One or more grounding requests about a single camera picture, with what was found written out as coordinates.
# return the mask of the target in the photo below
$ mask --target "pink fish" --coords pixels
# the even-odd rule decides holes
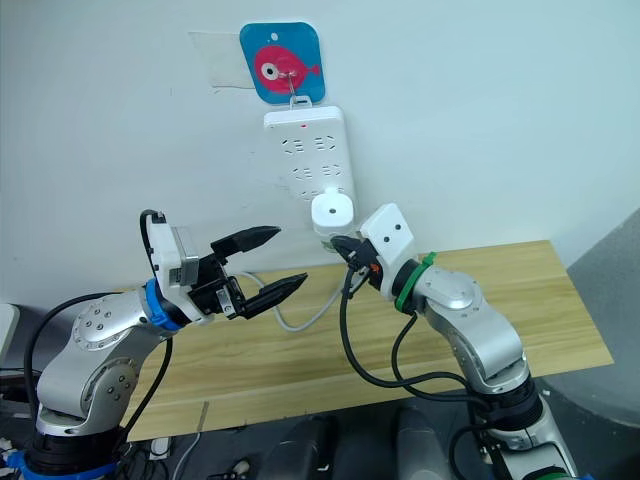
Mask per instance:
[[[253,68],[264,87],[274,93],[290,93],[289,75],[294,90],[298,89],[309,72],[320,75],[320,67],[307,67],[290,50],[278,45],[261,48],[256,54]]]

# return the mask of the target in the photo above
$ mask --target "wooden board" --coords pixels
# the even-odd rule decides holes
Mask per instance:
[[[514,324],[534,375],[612,363],[580,297],[547,241],[442,252],[436,264],[474,276],[488,301]],[[261,275],[269,282],[307,271],[282,312],[293,325],[316,313],[341,283],[344,265]],[[241,279],[249,293],[255,286]],[[354,350],[366,368],[392,378],[390,351],[408,317],[370,286],[349,304]],[[132,440],[214,430],[408,396],[360,379],[340,342],[338,302],[314,326],[288,333],[271,312],[252,319],[189,326],[175,337],[169,371],[130,435]],[[161,346],[145,364],[129,414],[153,381]],[[400,352],[405,375],[459,372],[447,342],[419,322]],[[454,385],[429,382],[431,391]]]

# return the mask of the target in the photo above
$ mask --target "blue ring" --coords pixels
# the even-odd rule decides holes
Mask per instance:
[[[175,323],[167,312],[164,311],[162,305],[160,305],[160,301],[158,300],[158,296],[156,295],[156,285],[157,280],[152,278],[147,282],[145,286],[145,293],[147,294],[147,305],[151,309],[151,323],[157,325],[159,327],[164,328],[165,330],[171,330],[172,332],[180,330],[182,327]]]

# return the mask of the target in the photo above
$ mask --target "white power strip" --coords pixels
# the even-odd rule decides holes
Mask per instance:
[[[264,116],[270,158],[286,172],[291,195],[304,202],[334,188],[356,204],[344,115],[340,108],[306,107]]]

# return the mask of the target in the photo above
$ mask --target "robotic arm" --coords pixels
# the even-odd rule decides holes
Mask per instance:
[[[363,240],[332,239],[358,278],[350,292],[368,279],[396,309],[424,315],[448,340],[467,378],[468,393],[489,406],[474,404],[474,430],[498,477],[574,478],[574,462],[548,405],[536,392],[520,337],[487,303],[476,281],[433,266],[432,256],[422,263],[415,260],[413,235],[395,204],[383,205],[360,232]]]
[[[133,426],[130,421],[122,429],[120,422],[142,364],[158,344],[167,341],[170,355],[173,335],[186,325],[208,323],[216,313],[252,318],[306,279],[281,279],[246,299],[236,279],[227,276],[229,255],[264,244],[278,227],[250,228],[213,242],[213,253],[204,258],[189,232],[170,227],[161,212],[144,211],[140,227],[154,278],[136,290],[100,298],[75,319],[67,345],[40,377],[33,443],[10,460],[26,479],[88,480],[113,471],[117,449]]]

